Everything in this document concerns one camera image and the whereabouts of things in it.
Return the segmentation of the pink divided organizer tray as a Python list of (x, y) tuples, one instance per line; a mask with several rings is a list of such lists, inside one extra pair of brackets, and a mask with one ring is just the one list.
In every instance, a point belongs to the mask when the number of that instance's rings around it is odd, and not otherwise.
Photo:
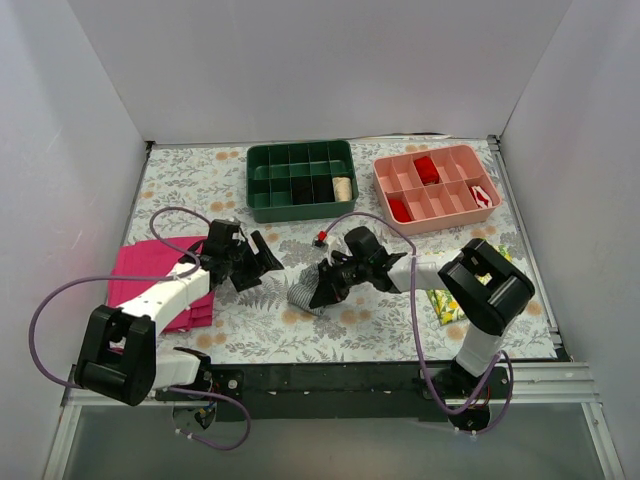
[[(413, 164), (428, 155), (440, 175), (440, 182), (422, 184)], [(373, 181), (386, 220), (406, 236), (439, 231), (488, 220), (502, 204), (502, 197), (474, 149), (467, 145), (438, 147), (422, 152), (378, 158), (373, 162)], [(481, 209), (469, 187), (482, 186), (494, 206)], [(401, 199), (412, 221), (394, 220), (388, 199)]]

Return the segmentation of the black rolled cloth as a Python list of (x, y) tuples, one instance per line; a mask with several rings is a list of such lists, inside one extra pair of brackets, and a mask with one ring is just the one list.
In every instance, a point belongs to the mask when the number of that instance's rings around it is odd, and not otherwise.
[(294, 205), (313, 203), (313, 188), (310, 177), (293, 177), (291, 179), (291, 197)]
[(330, 176), (313, 177), (312, 188), (314, 203), (332, 203), (335, 201), (333, 181)]

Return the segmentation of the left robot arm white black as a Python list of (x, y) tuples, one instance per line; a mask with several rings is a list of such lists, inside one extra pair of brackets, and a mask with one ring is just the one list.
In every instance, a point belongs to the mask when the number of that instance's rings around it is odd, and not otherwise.
[(77, 360), (76, 384), (130, 406), (168, 387), (179, 387), (193, 400), (211, 392), (210, 358), (182, 347), (159, 353), (157, 335), (225, 281), (243, 292), (284, 266), (259, 231), (245, 236), (238, 221), (213, 221), (205, 239), (180, 252), (165, 281), (115, 307), (93, 310)]

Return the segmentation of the beige rolled sock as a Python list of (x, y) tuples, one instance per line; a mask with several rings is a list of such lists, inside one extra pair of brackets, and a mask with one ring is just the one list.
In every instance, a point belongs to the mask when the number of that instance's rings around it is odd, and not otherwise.
[(334, 177), (332, 185), (336, 202), (349, 202), (353, 199), (352, 182), (349, 177)]

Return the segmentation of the red rolled cloth lower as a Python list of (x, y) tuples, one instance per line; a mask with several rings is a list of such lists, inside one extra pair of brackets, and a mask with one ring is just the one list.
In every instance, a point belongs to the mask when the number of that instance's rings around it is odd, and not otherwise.
[(394, 220), (398, 223), (409, 223), (412, 221), (410, 211), (405, 203), (399, 198), (388, 199), (389, 208)]

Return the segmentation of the lemon print folded cloth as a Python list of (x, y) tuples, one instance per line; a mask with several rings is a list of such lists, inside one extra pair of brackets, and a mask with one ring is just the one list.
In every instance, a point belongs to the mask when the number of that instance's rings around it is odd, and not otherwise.
[[(505, 245), (499, 244), (494, 246), (494, 248), (505, 257), (506, 260), (512, 260), (512, 256)], [(437, 259), (449, 259), (457, 255), (455, 250), (430, 252), (430, 254), (435, 255)], [(491, 274), (486, 274), (484, 276), (476, 275), (476, 278), (483, 285), (487, 285), (492, 277)], [(427, 290), (426, 294), (441, 326), (467, 319), (459, 302), (454, 299), (451, 292), (447, 290)]]

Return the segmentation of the red rolled cloth upper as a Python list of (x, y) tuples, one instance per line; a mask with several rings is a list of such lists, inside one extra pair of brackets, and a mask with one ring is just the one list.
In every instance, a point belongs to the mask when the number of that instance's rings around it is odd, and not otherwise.
[(416, 158), (413, 164), (423, 185), (434, 185), (440, 182), (439, 172), (430, 156)]

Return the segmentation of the pink folded cloth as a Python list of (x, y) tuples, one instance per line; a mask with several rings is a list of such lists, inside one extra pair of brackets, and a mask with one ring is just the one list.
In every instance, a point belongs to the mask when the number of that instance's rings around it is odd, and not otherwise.
[[(164, 245), (158, 240), (136, 242), (119, 250), (113, 276), (165, 276), (182, 257), (182, 253)], [(153, 285), (152, 282), (109, 280), (107, 305), (115, 307), (133, 299)], [(182, 311), (163, 330), (168, 333), (185, 333), (194, 328), (209, 327), (213, 324), (215, 294), (193, 302), (189, 310)]]

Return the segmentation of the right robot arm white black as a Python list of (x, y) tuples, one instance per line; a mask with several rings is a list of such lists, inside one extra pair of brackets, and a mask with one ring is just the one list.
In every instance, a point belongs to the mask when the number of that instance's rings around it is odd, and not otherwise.
[(319, 309), (344, 301), (353, 286), (371, 284), (383, 293), (443, 290), (470, 322), (452, 362), (454, 389), (475, 397), (489, 384), (487, 369), (513, 320), (535, 294), (531, 280), (493, 246), (474, 238), (453, 257), (390, 253), (361, 226), (344, 240), (347, 254), (332, 251), (316, 267), (317, 284), (307, 304)]

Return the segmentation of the red white rolled cloth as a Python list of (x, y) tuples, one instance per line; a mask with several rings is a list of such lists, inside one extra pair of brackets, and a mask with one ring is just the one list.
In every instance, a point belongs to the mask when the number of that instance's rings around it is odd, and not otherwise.
[(474, 202), (479, 208), (489, 209), (494, 206), (491, 196), (487, 193), (487, 191), (482, 186), (471, 185), (469, 187), (469, 191)]

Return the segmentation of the grey striped boxer underwear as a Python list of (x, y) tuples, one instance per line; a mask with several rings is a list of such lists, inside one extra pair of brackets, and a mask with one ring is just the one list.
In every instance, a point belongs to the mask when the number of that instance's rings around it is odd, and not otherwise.
[(318, 265), (310, 265), (300, 272), (296, 282), (287, 291), (287, 301), (289, 304), (315, 316), (322, 316), (325, 307), (312, 308), (311, 300), (319, 286)]

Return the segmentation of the black metal base rail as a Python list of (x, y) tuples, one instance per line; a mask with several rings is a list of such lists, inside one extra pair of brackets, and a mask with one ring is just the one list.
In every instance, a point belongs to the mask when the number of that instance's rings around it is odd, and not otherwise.
[(209, 364), (191, 388), (237, 400), (254, 420), (447, 419), (416, 362)]

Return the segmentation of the green divided organizer tray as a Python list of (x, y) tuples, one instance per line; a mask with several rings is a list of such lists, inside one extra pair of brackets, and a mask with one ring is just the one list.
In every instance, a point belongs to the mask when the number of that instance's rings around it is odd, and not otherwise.
[(252, 146), (246, 154), (246, 200), (258, 223), (337, 218), (359, 198), (345, 140)]

